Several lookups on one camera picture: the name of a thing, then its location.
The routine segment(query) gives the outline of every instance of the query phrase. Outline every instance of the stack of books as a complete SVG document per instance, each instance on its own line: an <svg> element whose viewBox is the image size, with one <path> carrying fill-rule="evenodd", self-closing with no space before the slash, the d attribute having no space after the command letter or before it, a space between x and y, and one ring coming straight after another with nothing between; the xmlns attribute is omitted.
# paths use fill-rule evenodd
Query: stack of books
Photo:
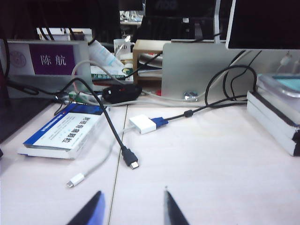
<svg viewBox="0 0 300 225"><path fill-rule="evenodd" d="M292 156L300 155L300 112L283 98L258 87L248 92L247 111Z"/></svg>

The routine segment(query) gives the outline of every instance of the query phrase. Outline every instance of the black cable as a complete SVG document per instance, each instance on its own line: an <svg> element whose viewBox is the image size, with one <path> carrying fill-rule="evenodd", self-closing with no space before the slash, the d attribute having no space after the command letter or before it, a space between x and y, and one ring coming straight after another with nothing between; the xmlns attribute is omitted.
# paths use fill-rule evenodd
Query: black cable
<svg viewBox="0 0 300 225"><path fill-rule="evenodd" d="M242 102L231 102L231 103L222 104L222 105L219 105L219 104L222 103L222 102L225 102L225 101L232 101L232 100L235 100L237 98L245 98L246 95L240 95L240 96L235 96L235 97L227 97L227 98L221 99L219 101L213 102L211 104L209 104L208 101L207 101L209 89L210 89L211 84L213 83L213 81L218 76L220 76L223 72L225 72L227 70L230 70L230 69L233 69L233 68L246 68L246 69L249 69L252 72L252 74L254 76L253 91L255 92L255 85L256 85L256 80L257 80L257 74L256 74L256 72L250 66L246 66L246 65L229 66L229 67L226 67L226 68L222 69L221 71L217 72L211 78L211 80L209 81L209 83L208 83L208 85L206 87L206 90L205 90L205 97L204 97L205 105L204 106L199 107L198 109L195 109L195 110L187 110L183 114L180 114L180 115L177 115L177 116L173 116L173 117L169 117L169 118L166 118L165 120L174 120L174 119L178 119L178 118L181 118L181 117L191 117L194 113L196 113L198 111L201 111L203 109L206 109L206 108L222 108L222 107L228 107L228 106L232 106L232 105L245 105L246 102L245 103L242 103Z"/></svg>
<svg viewBox="0 0 300 225"><path fill-rule="evenodd" d="M68 27L68 29L69 29L69 31L70 31L70 34L71 34L73 40L76 41L76 36L75 36L75 34L74 34L72 28L71 28L71 27Z"/></svg>
<svg viewBox="0 0 300 225"><path fill-rule="evenodd" d="M45 38L45 40L49 40L49 38L46 36L46 34L44 33L43 29L41 27L38 28L39 31L41 32L42 36Z"/></svg>
<svg viewBox="0 0 300 225"><path fill-rule="evenodd" d="M253 61L259 56L259 54L260 54L261 52L262 52L262 51L259 51L259 52L255 55L255 57L251 60L251 62L248 64L248 66L251 66L251 64L253 63ZM241 73L241 74L235 76L235 77L230 81L230 89L231 89L231 92L232 92L232 96L233 96L233 97L235 96L234 91L233 91L233 81L234 81L235 79L239 78L240 76L244 75L244 74L246 73L247 70L248 70L248 69L245 69L243 73Z"/></svg>
<svg viewBox="0 0 300 225"><path fill-rule="evenodd" d="M257 74L255 72L254 69L252 69L250 66L246 66L246 65L233 65L233 66L229 66L229 67L226 67L222 70L220 70L219 72L217 72L212 78L211 80L209 81L208 85L206 86L206 90L205 90L205 96L204 96L204 101L205 101L205 105L208 106L209 103L208 103L208 100L207 100L207 97L208 97L208 93L209 93L209 90L210 90L210 86L211 84L214 82L214 80L220 76L223 72L227 71L227 70L230 70L230 69L233 69L233 68L246 68L246 69L249 69L252 74L253 74L253 77L254 77L254 81L253 81L253 91L255 92L255 86L256 86L256 80L257 80Z"/></svg>
<svg viewBox="0 0 300 225"><path fill-rule="evenodd" d="M228 66L230 66L234 61L236 61L243 53L245 52L245 50L240 51L230 62L230 64ZM226 79L228 77L228 73L229 71L224 75L223 77L223 84L222 84L222 89L223 89L223 93L225 95L226 98L229 98L229 95L227 94L226 91Z"/></svg>
<svg viewBox="0 0 300 225"><path fill-rule="evenodd" d="M95 29L95 35L94 35L93 39L88 42L88 46L90 46L91 44L93 44L97 40L98 35L99 35L99 32L97 31L97 29Z"/></svg>
<svg viewBox="0 0 300 225"><path fill-rule="evenodd" d="M4 32L2 32L2 35L3 35L2 40L4 42L5 55L6 55L6 69L5 69L4 77L7 78L10 70L10 54L9 54L8 40L6 39Z"/></svg>
<svg viewBox="0 0 300 225"><path fill-rule="evenodd" d="M43 21L44 21L44 25L45 25L45 27L46 27L46 30L47 30L47 32L48 32L48 35L49 35L50 39L51 39L52 41L54 41L54 37L53 37L52 33L50 32L50 29L49 29L49 26L48 26L48 23L47 23L47 20L46 20L46 16L45 16L45 13L44 13L44 10L43 10L42 3L39 2L38 5L39 5L39 10L40 10L40 12L41 12L42 19L43 19Z"/></svg>
<svg viewBox="0 0 300 225"><path fill-rule="evenodd" d="M62 108L62 105L63 105L63 104L64 104L64 103L61 103L61 104L60 104L60 107L58 108L58 110L56 110L55 113L53 114L54 116L56 116L58 113L60 113L62 110L64 110L64 109L68 106L68 105L67 105L67 106L64 107L62 110L60 110L60 109Z"/></svg>
<svg viewBox="0 0 300 225"><path fill-rule="evenodd" d="M243 98L243 97L246 97L246 95L237 96L236 98ZM209 105L204 105L202 107L199 107L198 109L195 109L195 110L187 110L186 112L190 112L190 115L193 115L194 113L199 112L199 111L201 111L203 109L206 109L206 108L223 108L223 107L228 107L228 106L232 106L232 105L245 105L246 104L246 103L228 103L228 104L218 105L222 102L230 101L232 99L233 98L224 98L224 99L221 99L219 101L213 102ZM170 120L178 119L178 118L181 118L181 117L189 117L189 116L187 116L187 114L185 113L185 114L181 114L181 115L166 118L165 120L170 121Z"/></svg>
<svg viewBox="0 0 300 225"><path fill-rule="evenodd" d="M99 104L99 107L102 109L105 117L106 117L106 120L112 130L112 133L113 135L115 136L119 146L121 147L121 153L122 153L122 156L123 156L123 159L126 163L127 166L130 166L132 169L135 169L139 166L139 164L137 163L138 159L137 157L135 156L135 154L130 150L128 149L122 142L122 140L120 139L116 129L114 128L113 126L113 123L106 111L106 108L105 106L103 105L103 103L101 102L101 100L98 98L97 94L93 91L93 89L81 78L74 78L72 79L62 90L60 91L56 91L56 92L48 92L48 91L45 91L45 90L41 90L39 88L35 88L35 87L32 87L34 90L38 90L42 93L45 93L45 94L48 94L48 95L59 95L59 94L62 94L65 92L65 90L70 86L72 85L72 83L74 83L75 81L80 81L88 90L89 92L92 94L92 96L96 99L96 101L98 102Z"/></svg>

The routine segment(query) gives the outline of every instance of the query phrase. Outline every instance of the logo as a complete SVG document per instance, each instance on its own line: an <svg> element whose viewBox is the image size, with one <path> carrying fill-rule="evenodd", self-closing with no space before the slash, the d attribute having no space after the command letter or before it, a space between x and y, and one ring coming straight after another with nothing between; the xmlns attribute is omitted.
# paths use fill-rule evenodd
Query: logo
<svg viewBox="0 0 300 225"><path fill-rule="evenodd" d="M26 58L23 53L18 51L12 51L10 53L10 63L14 67L22 68L26 65Z"/></svg>
<svg viewBox="0 0 300 225"><path fill-rule="evenodd" d="M155 8L161 11L177 10L178 8L177 0L158 0L155 4Z"/></svg>

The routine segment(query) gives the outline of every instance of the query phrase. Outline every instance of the purple name plate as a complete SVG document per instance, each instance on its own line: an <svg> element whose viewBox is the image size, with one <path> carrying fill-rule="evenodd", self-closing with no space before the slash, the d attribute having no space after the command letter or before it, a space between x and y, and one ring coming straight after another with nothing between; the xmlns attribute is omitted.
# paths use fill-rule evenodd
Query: purple name plate
<svg viewBox="0 0 300 225"><path fill-rule="evenodd" d="M30 44L36 75L71 75L75 66L72 45Z"/></svg>

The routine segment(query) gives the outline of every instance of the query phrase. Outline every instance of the book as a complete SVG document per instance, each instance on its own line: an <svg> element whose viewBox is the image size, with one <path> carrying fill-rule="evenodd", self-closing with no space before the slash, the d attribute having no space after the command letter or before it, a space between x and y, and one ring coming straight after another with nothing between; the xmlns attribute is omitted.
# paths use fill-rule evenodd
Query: book
<svg viewBox="0 0 300 225"><path fill-rule="evenodd" d="M247 93L247 99L271 120L288 138L300 140L300 125L294 123L258 93Z"/></svg>
<svg viewBox="0 0 300 225"><path fill-rule="evenodd" d="M70 104L23 144L19 154L75 159L98 127L99 106Z"/></svg>
<svg viewBox="0 0 300 225"><path fill-rule="evenodd" d="M257 92L275 108L284 113L294 123L300 124L300 112L297 110L299 104L292 103L293 99L291 97L286 97L283 99L282 97L279 97L261 87L257 88Z"/></svg>
<svg viewBox="0 0 300 225"><path fill-rule="evenodd" d="M265 104L260 104L256 98L258 94L247 94L248 103L247 111L275 138L275 140L292 156L300 155L300 140L298 138L290 138L274 120L274 115Z"/></svg>

